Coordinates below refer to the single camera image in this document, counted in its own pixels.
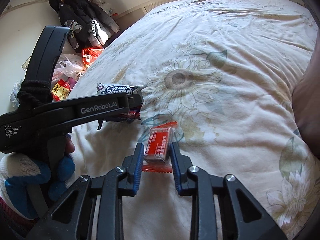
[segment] bed sheet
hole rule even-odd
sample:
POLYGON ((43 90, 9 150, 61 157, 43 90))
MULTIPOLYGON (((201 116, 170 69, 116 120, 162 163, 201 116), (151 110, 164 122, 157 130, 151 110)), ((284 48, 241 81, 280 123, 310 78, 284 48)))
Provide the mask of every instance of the bed sheet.
MULTIPOLYGON (((320 168, 300 137, 291 95, 317 26, 287 0, 181 0, 159 6, 117 38, 76 84, 146 85, 141 121, 74 128, 76 174, 101 176, 146 144, 153 126, 178 121, 175 139, 193 164, 234 174, 291 240, 319 200, 320 168)), ((124 199, 125 239, 188 239, 191 198, 172 174, 143 173, 124 199)))

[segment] hand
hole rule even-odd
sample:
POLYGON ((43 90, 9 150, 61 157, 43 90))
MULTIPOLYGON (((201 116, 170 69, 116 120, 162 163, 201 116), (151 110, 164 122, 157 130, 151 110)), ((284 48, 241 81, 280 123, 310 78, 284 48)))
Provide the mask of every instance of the hand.
MULTIPOLYGON (((67 155, 60 160, 57 169, 59 180, 53 182, 48 191, 53 201, 57 201, 75 180, 73 174, 76 166, 69 155, 74 152, 75 146, 70 135, 67 137, 67 155)), ((46 163, 30 159, 24 154, 6 155, 0 161, 0 197, 21 217, 35 219, 38 215, 29 199, 26 185, 47 183, 50 178, 51 171, 46 163)))

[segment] glove cuff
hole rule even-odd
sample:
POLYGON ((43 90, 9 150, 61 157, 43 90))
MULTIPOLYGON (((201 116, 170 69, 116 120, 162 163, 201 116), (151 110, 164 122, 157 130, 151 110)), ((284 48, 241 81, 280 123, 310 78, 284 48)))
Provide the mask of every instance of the glove cuff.
POLYGON ((37 223, 36 219, 26 220, 23 217, 19 216, 15 211, 13 211, 6 202, 0 197, 0 208, 8 215, 17 224, 23 226, 26 230, 30 231, 31 228, 37 223))

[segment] sunflower center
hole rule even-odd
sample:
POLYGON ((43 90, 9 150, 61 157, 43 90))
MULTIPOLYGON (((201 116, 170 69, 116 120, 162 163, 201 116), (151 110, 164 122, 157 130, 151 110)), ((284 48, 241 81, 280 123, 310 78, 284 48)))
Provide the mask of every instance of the sunflower center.
POLYGON ((175 85, 182 84, 185 82, 185 80, 186 80, 186 77, 182 73, 176 73, 172 76, 172 83, 175 85))
POLYGON ((168 89, 182 90, 190 87, 193 83, 193 73, 186 69, 175 69, 164 78, 164 84, 168 89))

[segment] black handheld device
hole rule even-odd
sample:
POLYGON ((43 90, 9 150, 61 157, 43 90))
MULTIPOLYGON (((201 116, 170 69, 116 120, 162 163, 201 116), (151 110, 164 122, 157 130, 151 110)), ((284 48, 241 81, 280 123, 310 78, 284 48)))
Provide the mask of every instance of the black handheld device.
MULTIPOLYGON (((46 26, 32 53, 21 84, 20 105, 0 117, 0 151, 23 153, 47 163, 56 178, 72 127, 129 111, 140 97, 126 93, 75 98, 52 103, 51 80, 55 65, 69 34, 67 27, 46 26)), ((29 197, 40 217, 53 203, 45 185, 28 185, 29 197)))

